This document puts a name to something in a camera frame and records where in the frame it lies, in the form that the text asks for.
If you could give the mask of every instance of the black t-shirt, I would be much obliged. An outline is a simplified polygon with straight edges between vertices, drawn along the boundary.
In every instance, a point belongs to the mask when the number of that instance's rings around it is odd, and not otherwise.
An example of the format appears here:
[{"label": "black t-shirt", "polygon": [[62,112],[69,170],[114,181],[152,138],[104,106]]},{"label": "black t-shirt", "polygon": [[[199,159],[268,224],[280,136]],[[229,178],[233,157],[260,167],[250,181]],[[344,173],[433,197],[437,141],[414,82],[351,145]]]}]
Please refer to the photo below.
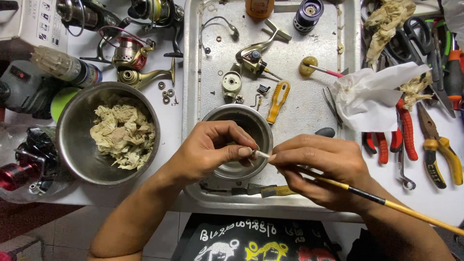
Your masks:
[{"label": "black t-shirt", "polygon": [[[348,260],[385,260],[364,233],[357,245],[370,246]],[[337,250],[320,221],[192,214],[172,260],[339,261]]]}]

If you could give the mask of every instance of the electric drill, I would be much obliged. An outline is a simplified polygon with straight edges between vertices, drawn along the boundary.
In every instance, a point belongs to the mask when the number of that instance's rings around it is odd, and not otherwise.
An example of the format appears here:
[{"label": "electric drill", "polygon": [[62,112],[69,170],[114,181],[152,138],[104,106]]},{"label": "electric drill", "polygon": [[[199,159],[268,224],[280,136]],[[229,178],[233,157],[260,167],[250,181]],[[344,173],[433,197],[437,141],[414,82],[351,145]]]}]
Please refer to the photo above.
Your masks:
[{"label": "electric drill", "polygon": [[69,86],[68,82],[51,76],[30,61],[16,60],[0,78],[0,107],[48,120],[52,118],[53,97]]}]

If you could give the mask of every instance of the orange bottle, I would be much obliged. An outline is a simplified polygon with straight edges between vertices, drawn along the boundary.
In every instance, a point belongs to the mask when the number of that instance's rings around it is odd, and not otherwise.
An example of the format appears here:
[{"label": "orange bottle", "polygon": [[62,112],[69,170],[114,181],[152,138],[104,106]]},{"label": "orange bottle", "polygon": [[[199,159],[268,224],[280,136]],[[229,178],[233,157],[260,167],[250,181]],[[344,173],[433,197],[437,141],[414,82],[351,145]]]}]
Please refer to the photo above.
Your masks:
[{"label": "orange bottle", "polygon": [[245,0],[245,7],[251,17],[268,18],[274,10],[274,0]]}]

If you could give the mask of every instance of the tile floor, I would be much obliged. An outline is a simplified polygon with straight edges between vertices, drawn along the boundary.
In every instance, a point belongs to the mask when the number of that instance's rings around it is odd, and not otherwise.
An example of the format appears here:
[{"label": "tile floor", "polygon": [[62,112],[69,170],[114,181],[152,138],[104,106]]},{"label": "tile floor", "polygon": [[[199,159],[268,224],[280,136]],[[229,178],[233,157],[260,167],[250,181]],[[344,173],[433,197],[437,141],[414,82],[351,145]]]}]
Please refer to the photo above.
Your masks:
[{"label": "tile floor", "polygon": [[[27,235],[41,237],[45,242],[44,261],[85,261],[90,242],[113,208],[84,207],[37,228]],[[158,230],[143,251],[143,261],[168,261],[177,245],[190,213],[167,212]],[[324,222],[332,241],[339,243],[342,260],[359,236],[363,224]]]}]

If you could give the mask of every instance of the metal tray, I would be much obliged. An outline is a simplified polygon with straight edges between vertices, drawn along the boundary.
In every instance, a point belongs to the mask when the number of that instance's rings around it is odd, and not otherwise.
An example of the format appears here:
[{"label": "metal tray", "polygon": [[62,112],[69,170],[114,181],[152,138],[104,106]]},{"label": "metal tray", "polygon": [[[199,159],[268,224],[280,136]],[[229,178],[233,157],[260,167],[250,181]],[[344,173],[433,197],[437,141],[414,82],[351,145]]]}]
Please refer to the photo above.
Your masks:
[{"label": "metal tray", "polygon": [[[269,19],[281,27],[293,39],[286,43],[279,37],[263,52],[267,68],[288,80],[291,91],[282,106],[276,123],[272,126],[274,146],[301,133],[314,133],[323,127],[332,127],[336,137],[354,140],[361,144],[361,134],[348,128],[337,128],[336,120],[331,114],[323,96],[322,89],[331,86],[335,77],[322,72],[314,72],[311,78],[303,78],[298,73],[298,65],[306,56],[315,56],[319,66],[333,71],[350,72],[361,66],[360,4],[356,0],[346,0],[333,4],[324,2],[324,13],[316,27],[308,34],[301,35],[293,28],[293,18],[301,1],[276,1],[274,13]],[[195,124],[212,109],[223,105],[222,76],[219,71],[227,72],[236,62],[235,54],[241,48],[267,40],[271,31],[264,20],[254,20],[246,14],[244,1],[229,0],[219,4],[216,0],[187,0],[185,4],[185,52],[184,52],[184,93],[182,140],[188,136]],[[203,30],[203,43],[211,48],[206,55],[199,46],[201,25],[214,16],[224,16],[239,30],[240,37],[232,40],[232,32],[222,19],[213,20]],[[343,53],[338,46],[343,45]],[[259,84],[271,89],[263,99],[259,112],[266,117],[272,93],[278,82],[271,75],[263,73],[254,77],[242,71],[242,89],[245,105],[255,103],[256,89]],[[258,175],[248,181],[234,183],[210,177],[201,182],[209,189],[229,190],[232,187],[248,186],[248,183],[260,185],[286,185],[284,177],[277,170],[267,165]],[[326,211],[312,201],[300,195],[261,198],[260,195],[232,196],[228,192],[208,192],[198,184],[188,186],[185,193],[197,203],[210,208],[229,209],[301,209],[308,207],[316,211]]]}]

